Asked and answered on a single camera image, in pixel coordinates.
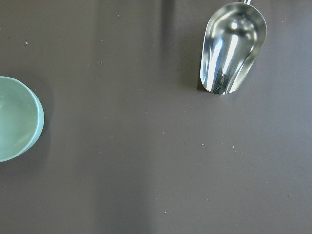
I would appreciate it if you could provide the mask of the light green bowl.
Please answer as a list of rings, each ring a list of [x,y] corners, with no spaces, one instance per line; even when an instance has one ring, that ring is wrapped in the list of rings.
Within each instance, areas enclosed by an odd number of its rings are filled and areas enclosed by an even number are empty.
[[[44,126],[44,110],[35,93],[21,81],[0,77],[0,161],[29,150]]]

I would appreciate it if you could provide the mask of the metal scoop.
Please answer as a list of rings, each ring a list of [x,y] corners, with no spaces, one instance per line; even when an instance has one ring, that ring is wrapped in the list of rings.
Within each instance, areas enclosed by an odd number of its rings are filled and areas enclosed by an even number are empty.
[[[205,90],[225,95],[239,89],[267,37],[261,12],[249,0],[228,3],[210,17],[199,78]]]

